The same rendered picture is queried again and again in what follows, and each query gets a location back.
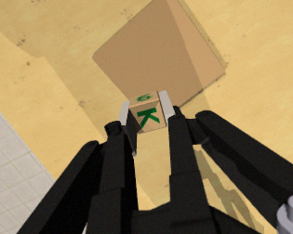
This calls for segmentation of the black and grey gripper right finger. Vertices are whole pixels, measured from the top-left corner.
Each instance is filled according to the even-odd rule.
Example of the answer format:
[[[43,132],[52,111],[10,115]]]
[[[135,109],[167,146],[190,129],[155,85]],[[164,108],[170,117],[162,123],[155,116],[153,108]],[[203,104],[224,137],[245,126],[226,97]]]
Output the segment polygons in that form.
[[[166,90],[158,93],[169,137],[169,234],[217,234],[193,149],[200,144],[277,234],[293,234],[293,163],[214,111],[185,119]]]

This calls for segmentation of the tan square mat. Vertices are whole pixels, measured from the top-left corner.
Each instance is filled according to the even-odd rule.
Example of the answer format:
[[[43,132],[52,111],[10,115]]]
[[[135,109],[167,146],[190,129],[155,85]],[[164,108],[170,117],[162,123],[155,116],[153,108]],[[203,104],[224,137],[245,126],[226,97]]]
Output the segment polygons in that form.
[[[128,100],[166,90],[172,106],[225,72],[177,0],[154,0],[92,59]]]

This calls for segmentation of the beige block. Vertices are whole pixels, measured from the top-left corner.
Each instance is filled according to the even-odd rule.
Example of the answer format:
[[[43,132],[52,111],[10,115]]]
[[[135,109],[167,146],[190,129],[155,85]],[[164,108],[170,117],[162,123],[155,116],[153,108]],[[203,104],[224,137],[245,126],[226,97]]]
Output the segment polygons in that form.
[[[132,97],[129,110],[137,134],[167,127],[158,91]]]

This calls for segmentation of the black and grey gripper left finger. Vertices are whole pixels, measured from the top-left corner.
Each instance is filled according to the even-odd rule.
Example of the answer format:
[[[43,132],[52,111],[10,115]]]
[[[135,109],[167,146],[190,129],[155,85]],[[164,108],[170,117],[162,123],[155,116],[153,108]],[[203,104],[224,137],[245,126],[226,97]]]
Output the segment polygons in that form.
[[[126,234],[125,211],[139,210],[129,102],[104,126],[107,141],[76,153],[17,234],[82,234],[86,225],[86,234]]]

